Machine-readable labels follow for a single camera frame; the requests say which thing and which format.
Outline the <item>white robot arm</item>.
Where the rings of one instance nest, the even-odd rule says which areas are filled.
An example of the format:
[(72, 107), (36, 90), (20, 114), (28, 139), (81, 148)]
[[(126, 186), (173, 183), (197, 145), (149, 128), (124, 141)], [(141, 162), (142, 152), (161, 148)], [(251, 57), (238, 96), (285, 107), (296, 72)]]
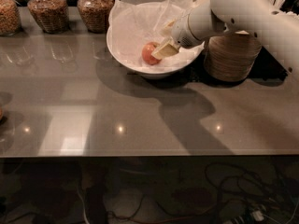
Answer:
[(191, 49), (212, 36), (245, 31), (294, 77), (299, 75), (299, 18), (270, 0), (206, 0), (175, 19), (170, 35), (152, 52), (157, 59)]

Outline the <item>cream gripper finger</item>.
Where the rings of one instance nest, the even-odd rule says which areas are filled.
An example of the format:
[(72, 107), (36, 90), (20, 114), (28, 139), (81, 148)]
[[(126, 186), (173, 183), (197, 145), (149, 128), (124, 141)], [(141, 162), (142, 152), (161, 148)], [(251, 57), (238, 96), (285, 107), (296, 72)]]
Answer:
[(175, 20), (172, 20), (172, 21), (168, 21), (167, 23), (165, 23), (163, 28), (160, 31), (160, 35), (161, 36), (170, 36), (175, 22), (176, 22)]
[(163, 42), (151, 53), (151, 55), (158, 59), (164, 59), (174, 56), (179, 53), (180, 45), (172, 38), (166, 38)]

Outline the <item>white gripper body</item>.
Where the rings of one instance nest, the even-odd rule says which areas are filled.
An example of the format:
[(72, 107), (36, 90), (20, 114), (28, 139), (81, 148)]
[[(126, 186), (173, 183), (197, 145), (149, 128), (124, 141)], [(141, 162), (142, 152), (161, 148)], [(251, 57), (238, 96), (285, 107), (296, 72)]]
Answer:
[(198, 40), (191, 32), (189, 27), (189, 15), (183, 15), (176, 19), (171, 30), (171, 37), (173, 40), (185, 49), (191, 49), (203, 43)]

